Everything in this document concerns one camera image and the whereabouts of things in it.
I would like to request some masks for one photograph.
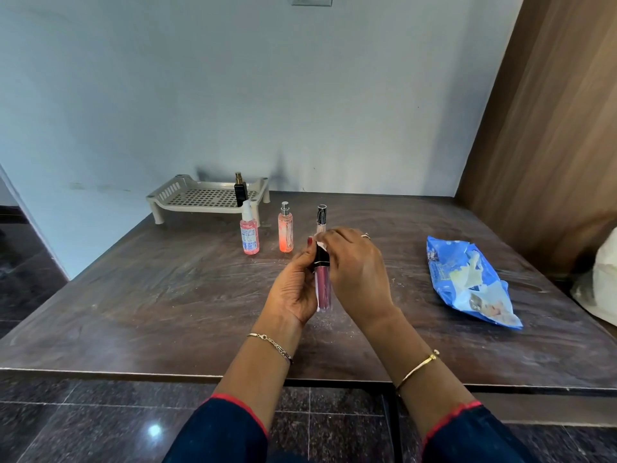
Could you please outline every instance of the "white plastic sack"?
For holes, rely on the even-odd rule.
[[[617,327],[617,228],[598,250],[593,271],[582,275],[571,293],[590,314]]]

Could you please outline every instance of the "bracelet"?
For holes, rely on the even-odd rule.
[[[294,363],[293,359],[291,359],[291,356],[289,354],[287,354],[287,351],[285,351],[284,349],[281,348],[281,346],[279,346],[277,343],[275,343],[274,341],[272,341],[270,338],[268,338],[265,334],[257,334],[257,333],[249,333],[246,336],[255,336],[256,338],[259,338],[260,340],[264,340],[269,342],[272,346],[274,346],[276,348],[276,350],[278,352],[281,353],[281,356],[284,357],[285,359],[287,359],[289,361],[289,365],[291,366],[291,364]]]
[[[412,376],[412,373],[416,372],[418,369],[421,369],[422,367],[427,365],[430,361],[435,360],[438,355],[439,355],[439,351],[433,350],[433,353],[428,358],[424,359],[421,363],[419,363],[416,367],[414,367],[410,373],[405,375],[405,378],[396,387],[396,391],[398,392],[400,387],[402,387],[407,381],[407,379]]]

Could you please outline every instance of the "brown tabletop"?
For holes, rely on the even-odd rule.
[[[0,341],[0,369],[218,379],[291,257],[276,218],[289,201],[296,247],[328,225],[370,233],[392,298],[467,385],[617,389],[617,342],[527,261],[451,199],[272,193],[260,208],[261,250],[244,255],[239,216],[147,217]],[[433,291],[426,237],[474,242],[510,285],[521,331],[447,307]],[[335,301],[308,322],[289,378],[386,382],[370,345]]]

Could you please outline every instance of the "lip gloss tube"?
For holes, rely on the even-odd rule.
[[[317,205],[317,234],[326,231],[326,205]]]
[[[317,242],[317,254],[311,268],[315,274],[317,311],[326,311],[332,307],[330,295],[330,255],[328,255],[321,242]]]

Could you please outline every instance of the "red sleeve trim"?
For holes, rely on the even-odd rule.
[[[251,418],[253,418],[253,420],[255,422],[257,422],[259,427],[261,427],[262,430],[264,431],[264,435],[266,436],[266,438],[268,438],[268,431],[266,430],[266,427],[264,426],[264,423],[261,422],[261,420],[259,420],[259,418],[255,415],[255,413],[253,413],[253,410],[248,405],[244,404],[238,398],[235,398],[235,397],[230,396],[230,395],[225,395],[224,393],[214,393],[208,399],[212,399],[212,398],[224,399],[225,401],[229,401],[230,403],[233,403],[236,406],[240,406],[244,411],[246,411],[247,413],[249,413],[251,415]]]
[[[471,403],[467,403],[467,404],[459,404],[451,412],[449,412],[448,414],[443,416],[443,418],[441,418],[433,426],[433,428],[426,433],[426,437],[425,437],[424,442],[423,442],[423,447],[426,447],[426,444],[428,443],[428,441],[431,438],[433,438],[433,436],[437,433],[437,431],[439,429],[441,429],[442,427],[447,425],[450,421],[452,421],[456,417],[458,417],[460,413],[462,413],[463,411],[466,411],[468,409],[472,409],[472,408],[478,407],[478,406],[482,406],[482,403],[480,403],[479,401],[472,401]]]

